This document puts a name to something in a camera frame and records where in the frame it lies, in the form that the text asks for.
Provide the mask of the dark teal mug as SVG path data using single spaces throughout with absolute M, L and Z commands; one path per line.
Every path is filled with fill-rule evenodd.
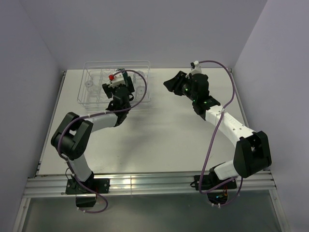
M 127 78 L 128 78 L 128 74 L 127 74 L 127 72 L 126 72 L 125 69 L 123 69 L 122 75 L 123 75 L 124 79 L 127 79 Z

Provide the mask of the small clear glass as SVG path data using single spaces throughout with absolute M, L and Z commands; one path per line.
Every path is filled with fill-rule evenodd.
M 86 93 L 88 97 L 100 97 L 101 85 L 95 83 L 93 79 L 89 79 L 85 82 Z

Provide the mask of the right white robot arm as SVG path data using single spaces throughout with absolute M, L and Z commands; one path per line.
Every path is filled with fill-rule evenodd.
M 180 71 L 163 85 L 169 92 L 189 98 L 195 113 L 217 126 L 235 147 L 231 161 L 213 168 L 214 173 L 209 176 L 213 188 L 220 188 L 228 178 L 247 178 L 272 164 L 267 135 L 263 131 L 255 132 L 227 113 L 220 102 L 210 95 L 207 75 Z

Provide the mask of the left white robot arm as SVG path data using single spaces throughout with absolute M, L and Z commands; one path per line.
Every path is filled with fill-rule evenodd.
M 91 133 L 121 125 L 131 107 L 130 102 L 134 99 L 132 93 L 135 89 L 127 72 L 110 75 L 109 82 L 103 84 L 102 88 L 107 97 L 112 99 L 107 112 L 91 118 L 82 118 L 69 112 L 51 139 L 51 145 L 61 152 L 61 158 L 78 177 L 76 186 L 83 193 L 89 193 L 94 187 L 94 173 L 84 155 Z

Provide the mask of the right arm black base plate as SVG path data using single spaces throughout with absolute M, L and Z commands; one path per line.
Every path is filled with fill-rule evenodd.
M 190 186 L 192 188 L 194 188 L 195 190 L 198 190 L 198 185 L 199 185 L 199 179 L 200 179 L 200 175 L 194 175 L 194 180 L 193 182 L 190 184 Z M 209 190 L 217 185 L 222 184 L 223 182 L 227 181 L 227 179 L 225 180 L 220 180 L 215 173 L 210 173 L 210 174 L 205 174 L 203 175 L 203 179 L 202 179 L 202 184 L 201 184 L 201 190 Z M 217 189 L 236 189 L 237 188 L 237 184 L 235 180 L 231 180 L 227 183 L 225 183 L 224 185 L 220 185 Z

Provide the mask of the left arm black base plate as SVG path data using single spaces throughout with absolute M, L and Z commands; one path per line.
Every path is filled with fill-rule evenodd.
M 82 182 L 84 186 L 97 193 L 108 193 L 110 180 L 108 178 L 94 178 L 86 182 Z M 91 192 L 83 188 L 74 178 L 67 181 L 65 194 L 90 194 Z

